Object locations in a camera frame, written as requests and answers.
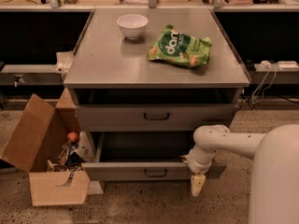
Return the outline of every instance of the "gray countertop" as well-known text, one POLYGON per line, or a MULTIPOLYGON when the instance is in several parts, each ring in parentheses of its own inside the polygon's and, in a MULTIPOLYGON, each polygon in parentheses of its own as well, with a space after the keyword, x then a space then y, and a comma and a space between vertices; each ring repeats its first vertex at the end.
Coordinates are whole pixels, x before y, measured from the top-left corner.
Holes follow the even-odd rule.
POLYGON ((248 77, 208 8, 98 8, 64 85, 71 89, 242 88, 249 85, 248 77), (146 33, 136 41, 126 39, 116 23, 128 13, 149 19, 146 33), (208 64, 188 69, 148 61, 148 50, 167 24, 187 35, 210 37, 208 64))

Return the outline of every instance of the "bag of chips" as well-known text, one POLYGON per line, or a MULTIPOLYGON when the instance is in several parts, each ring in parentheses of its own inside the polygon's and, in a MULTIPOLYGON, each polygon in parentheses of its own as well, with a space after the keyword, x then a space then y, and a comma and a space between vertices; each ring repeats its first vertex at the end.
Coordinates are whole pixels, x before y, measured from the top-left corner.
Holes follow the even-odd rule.
POLYGON ((148 60, 163 60, 189 68, 206 64, 212 46, 210 38, 199 39, 178 33, 173 28, 173 25, 165 26, 163 32, 149 49, 148 60))

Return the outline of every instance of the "cardboard box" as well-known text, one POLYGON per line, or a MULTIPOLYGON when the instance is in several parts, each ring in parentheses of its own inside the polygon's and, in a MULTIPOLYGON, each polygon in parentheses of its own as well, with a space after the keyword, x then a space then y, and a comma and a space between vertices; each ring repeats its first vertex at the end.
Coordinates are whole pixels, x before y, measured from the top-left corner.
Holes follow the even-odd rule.
POLYGON ((65 119, 75 116, 71 113, 67 105, 55 108, 33 95, 1 154, 2 160, 29 173, 33 206, 82 204, 86 200, 90 179, 85 171, 74 172, 69 186, 62 184, 71 172, 46 172, 47 159, 60 154, 68 130, 79 129, 72 119, 65 119))

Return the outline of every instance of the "gray floor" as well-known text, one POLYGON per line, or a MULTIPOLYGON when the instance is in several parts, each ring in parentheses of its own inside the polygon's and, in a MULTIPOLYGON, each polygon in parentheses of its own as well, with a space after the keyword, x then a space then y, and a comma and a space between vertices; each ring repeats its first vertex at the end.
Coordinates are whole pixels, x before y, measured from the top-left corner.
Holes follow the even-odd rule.
MULTIPOLYGON (((0 111, 0 151, 21 116, 17 105, 0 111)), ((250 110, 243 104, 230 127, 236 133, 266 133, 299 123, 298 105, 277 101, 250 110)), ((33 207, 28 174, 0 169, 0 223, 203 223, 246 224, 252 161, 222 151, 217 161, 227 168, 209 179, 199 197, 190 182, 110 182, 103 195, 88 196, 83 205, 33 207)))

